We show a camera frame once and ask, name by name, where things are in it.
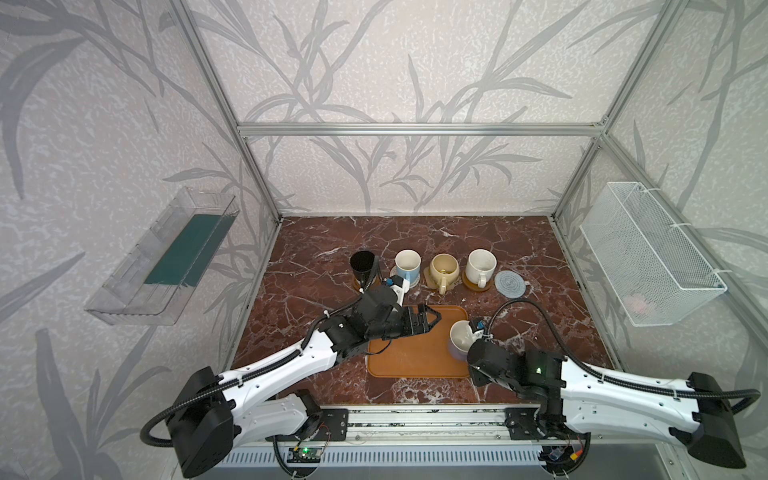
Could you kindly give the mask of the white and purple mug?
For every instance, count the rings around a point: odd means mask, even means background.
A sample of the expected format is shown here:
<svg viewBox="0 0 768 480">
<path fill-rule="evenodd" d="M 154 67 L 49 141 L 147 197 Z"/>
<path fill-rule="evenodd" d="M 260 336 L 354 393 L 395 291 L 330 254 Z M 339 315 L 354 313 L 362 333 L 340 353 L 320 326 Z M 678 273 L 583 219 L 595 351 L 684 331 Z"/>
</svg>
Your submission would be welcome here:
<svg viewBox="0 0 768 480">
<path fill-rule="evenodd" d="M 466 361 L 469 349 L 482 335 L 483 330 L 475 329 L 470 321 L 457 321 L 449 331 L 449 353 L 458 361 Z"/>
</svg>

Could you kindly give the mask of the beige yellow mug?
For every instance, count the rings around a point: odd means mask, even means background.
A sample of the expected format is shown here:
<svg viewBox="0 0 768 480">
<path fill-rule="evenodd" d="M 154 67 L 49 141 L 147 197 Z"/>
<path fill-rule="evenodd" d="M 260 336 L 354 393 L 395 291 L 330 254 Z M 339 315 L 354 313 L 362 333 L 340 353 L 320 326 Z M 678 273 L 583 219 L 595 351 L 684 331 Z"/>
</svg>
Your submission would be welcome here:
<svg viewBox="0 0 768 480">
<path fill-rule="evenodd" d="M 445 295 L 460 275 L 458 260 L 448 254 L 437 254 L 428 267 L 428 278 L 440 295 Z"/>
</svg>

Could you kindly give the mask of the white and blue mug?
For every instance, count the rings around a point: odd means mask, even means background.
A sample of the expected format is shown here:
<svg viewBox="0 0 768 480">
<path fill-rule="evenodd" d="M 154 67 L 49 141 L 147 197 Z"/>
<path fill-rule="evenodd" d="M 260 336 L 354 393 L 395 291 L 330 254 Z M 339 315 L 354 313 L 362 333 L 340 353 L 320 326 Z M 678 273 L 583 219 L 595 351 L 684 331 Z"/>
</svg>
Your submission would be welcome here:
<svg viewBox="0 0 768 480">
<path fill-rule="evenodd" d="M 408 271 L 421 272 L 421 256 L 412 249 L 401 250 L 395 256 L 395 269 L 399 273 Z"/>
</svg>

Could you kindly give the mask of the black mug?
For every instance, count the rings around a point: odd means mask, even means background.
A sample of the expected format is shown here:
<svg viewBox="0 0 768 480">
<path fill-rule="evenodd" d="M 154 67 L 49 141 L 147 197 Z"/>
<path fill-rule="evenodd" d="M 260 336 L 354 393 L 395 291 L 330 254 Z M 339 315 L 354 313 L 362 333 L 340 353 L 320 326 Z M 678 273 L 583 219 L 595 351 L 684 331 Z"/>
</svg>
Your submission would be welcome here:
<svg viewBox="0 0 768 480">
<path fill-rule="evenodd" d="M 363 283 L 361 289 L 367 289 L 368 284 L 377 275 L 378 257 L 369 250 L 360 250 L 355 252 L 349 259 L 350 268 L 353 276 Z"/>
</svg>

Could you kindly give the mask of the grey round woven coaster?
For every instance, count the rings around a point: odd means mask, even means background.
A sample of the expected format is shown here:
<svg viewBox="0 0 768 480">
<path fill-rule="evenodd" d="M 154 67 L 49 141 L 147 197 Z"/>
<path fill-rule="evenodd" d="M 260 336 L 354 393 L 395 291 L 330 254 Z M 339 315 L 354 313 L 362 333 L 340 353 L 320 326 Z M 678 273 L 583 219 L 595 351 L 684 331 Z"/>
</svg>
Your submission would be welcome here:
<svg viewBox="0 0 768 480">
<path fill-rule="evenodd" d="M 523 297 L 528 289 L 528 283 L 517 272 L 504 270 L 494 277 L 494 286 L 498 293 L 507 299 Z"/>
</svg>

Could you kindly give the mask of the cork flower-shaped coaster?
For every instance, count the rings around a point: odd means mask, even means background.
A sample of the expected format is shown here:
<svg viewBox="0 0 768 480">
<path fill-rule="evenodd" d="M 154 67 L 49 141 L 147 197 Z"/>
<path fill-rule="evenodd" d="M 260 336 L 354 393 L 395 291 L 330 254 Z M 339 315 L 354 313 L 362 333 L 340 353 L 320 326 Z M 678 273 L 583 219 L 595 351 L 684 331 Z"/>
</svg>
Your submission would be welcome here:
<svg viewBox="0 0 768 480">
<path fill-rule="evenodd" d="M 453 290 L 459 282 L 460 270 L 436 270 L 432 266 L 427 266 L 423 270 L 423 276 L 428 289 L 438 291 L 441 295 L 444 295 L 446 292 Z"/>
</svg>

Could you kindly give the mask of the brown round wooden coaster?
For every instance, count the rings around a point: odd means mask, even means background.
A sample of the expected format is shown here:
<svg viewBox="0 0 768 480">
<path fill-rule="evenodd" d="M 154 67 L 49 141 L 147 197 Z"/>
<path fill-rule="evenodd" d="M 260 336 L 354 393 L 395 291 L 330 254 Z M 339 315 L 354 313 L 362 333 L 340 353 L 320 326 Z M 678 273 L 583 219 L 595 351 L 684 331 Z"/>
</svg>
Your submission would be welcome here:
<svg viewBox="0 0 768 480">
<path fill-rule="evenodd" d="M 463 273 L 462 273 L 462 275 L 461 275 L 461 280 L 462 280 L 463 284 L 464 284 L 464 285 L 465 285 L 465 286 L 466 286 L 466 287 L 467 287 L 469 290 L 471 290 L 471 291 L 473 291 L 473 292 L 485 292 L 485 291 L 488 291 L 488 290 L 491 288 L 491 286 L 492 286 L 492 284 L 491 284 L 491 283 L 486 283 L 486 284 L 485 284 L 483 287 L 479 287 L 477 284 L 475 284 L 475 283 L 472 283 L 472 282 L 471 282 L 471 281 L 468 279 L 468 277 L 467 277 L 467 275 L 466 275 L 466 273 L 465 273 L 465 272 L 463 272 Z"/>
</svg>

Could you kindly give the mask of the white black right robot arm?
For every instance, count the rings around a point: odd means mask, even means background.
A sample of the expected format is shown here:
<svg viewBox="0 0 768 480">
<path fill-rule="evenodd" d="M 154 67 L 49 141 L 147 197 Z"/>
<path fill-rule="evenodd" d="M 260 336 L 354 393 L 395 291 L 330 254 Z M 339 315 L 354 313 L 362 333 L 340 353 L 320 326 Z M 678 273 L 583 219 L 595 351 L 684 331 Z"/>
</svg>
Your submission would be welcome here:
<svg viewBox="0 0 768 480">
<path fill-rule="evenodd" d="M 710 465 L 743 469 L 742 450 L 731 405 L 710 375 L 659 380 L 577 362 L 558 353 L 515 354 L 475 341 L 467 354 L 470 378 L 490 383 L 537 403 L 526 429 L 541 438 L 614 434 L 680 444 Z"/>
</svg>

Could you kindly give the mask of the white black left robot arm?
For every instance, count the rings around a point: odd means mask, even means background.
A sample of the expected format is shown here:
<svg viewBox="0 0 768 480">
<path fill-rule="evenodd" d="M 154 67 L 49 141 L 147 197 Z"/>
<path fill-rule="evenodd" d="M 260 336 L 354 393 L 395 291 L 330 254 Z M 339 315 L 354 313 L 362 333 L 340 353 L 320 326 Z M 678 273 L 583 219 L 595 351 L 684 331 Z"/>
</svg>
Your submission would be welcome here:
<svg viewBox="0 0 768 480">
<path fill-rule="evenodd" d="M 248 441 L 314 433 L 321 410 L 310 395 L 278 399 L 277 394 L 368 353 L 373 340 L 426 334 L 441 319 L 428 305 L 403 305 L 396 288 L 376 286 L 324 313 L 301 341 L 275 354 L 220 374 L 209 367 L 198 370 L 161 418 L 182 475 L 207 472 Z"/>
</svg>

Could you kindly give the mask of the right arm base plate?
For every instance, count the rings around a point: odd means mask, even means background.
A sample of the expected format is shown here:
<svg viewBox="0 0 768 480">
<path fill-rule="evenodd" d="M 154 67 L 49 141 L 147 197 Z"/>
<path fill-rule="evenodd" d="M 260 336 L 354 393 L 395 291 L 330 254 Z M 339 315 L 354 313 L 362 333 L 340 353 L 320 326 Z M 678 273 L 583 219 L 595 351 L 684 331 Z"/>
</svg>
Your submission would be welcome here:
<svg viewBox="0 0 768 480">
<path fill-rule="evenodd" d="M 555 419 L 540 412 L 539 405 L 514 405 L 504 409 L 504 422 L 511 440 L 558 440 L 575 441 L 577 444 L 591 442 L 589 433 L 578 433 L 570 429 L 563 419 Z"/>
</svg>

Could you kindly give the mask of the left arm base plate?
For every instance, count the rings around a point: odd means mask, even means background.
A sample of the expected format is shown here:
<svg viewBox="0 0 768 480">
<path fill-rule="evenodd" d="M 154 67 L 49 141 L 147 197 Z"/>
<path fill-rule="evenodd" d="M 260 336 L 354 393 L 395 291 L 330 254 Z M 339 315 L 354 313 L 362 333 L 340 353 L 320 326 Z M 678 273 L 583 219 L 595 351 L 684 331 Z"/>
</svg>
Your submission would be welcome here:
<svg viewBox="0 0 768 480">
<path fill-rule="evenodd" d="M 288 435 L 277 435 L 278 442 L 330 441 L 341 442 L 347 438 L 348 409 L 322 409 L 312 413 L 299 429 Z"/>
</svg>

